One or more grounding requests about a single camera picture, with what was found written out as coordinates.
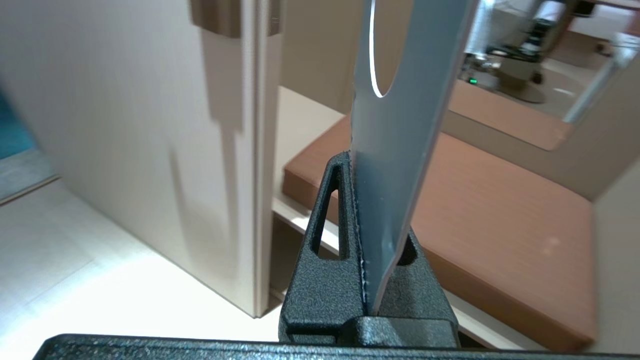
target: metal plate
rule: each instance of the metal plate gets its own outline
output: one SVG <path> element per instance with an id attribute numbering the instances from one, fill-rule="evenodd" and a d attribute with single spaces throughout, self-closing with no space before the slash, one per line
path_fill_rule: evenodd
<path id="1" fill-rule="evenodd" d="M 364 296 L 372 315 L 406 242 L 476 0 L 415 0 L 403 58 L 384 96 L 373 58 L 375 4 L 365 0 L 351 110 Z"/>

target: teal object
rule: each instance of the teal object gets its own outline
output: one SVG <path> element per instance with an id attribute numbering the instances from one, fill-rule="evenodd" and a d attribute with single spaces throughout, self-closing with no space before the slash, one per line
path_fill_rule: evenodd
<path id="1" fill-rule="evenodd" d="M 35 146 L 29 131 L 20 122 L 9 103 L 0 94 L 0 159 Z"/>

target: wooden shelf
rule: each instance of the wooden shelf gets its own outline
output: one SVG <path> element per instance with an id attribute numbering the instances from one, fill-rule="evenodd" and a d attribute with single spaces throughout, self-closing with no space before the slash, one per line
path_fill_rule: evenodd
<path id="1" fill-rule="evenodd" d="M 343 116 L 303 95 L 280 87 L 272 209 L 286 224 L 301 233 L 307 230 L 311 211 L 282 193 L 282 169 Z M 321 241 L 323 247 L 337 254 L 337 225 L 325 222 Z M 483 345 L 504 350 L 544 350 L 541 345 L 463 299 L 446 290 L 445 294 L 458 318 L 460 330 Z"/>

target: brown bench seat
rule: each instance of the brown bench seat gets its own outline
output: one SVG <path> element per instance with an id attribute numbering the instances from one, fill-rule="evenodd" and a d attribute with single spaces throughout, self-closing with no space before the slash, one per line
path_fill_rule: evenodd
<path id="1" fill-rule="evenodd" d="M 349 148 L 342 119 L 284 168 L 311 208 L 327 161 Z M 337 223 L 334 193 L 327 219 Z M 592 206 L 528 170 L 440 134 L 412 227 L 442 286 L 551 350 L 596 338 Z"/>

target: mirror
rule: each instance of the mirror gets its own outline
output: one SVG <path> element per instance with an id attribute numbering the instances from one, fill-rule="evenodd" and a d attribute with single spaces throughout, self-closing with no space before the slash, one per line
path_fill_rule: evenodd
<path id="1" fill-rule="evenodd" d="M 449 109 L 547 151 L 635 56 L 640 3 L 481 0 Z"/>

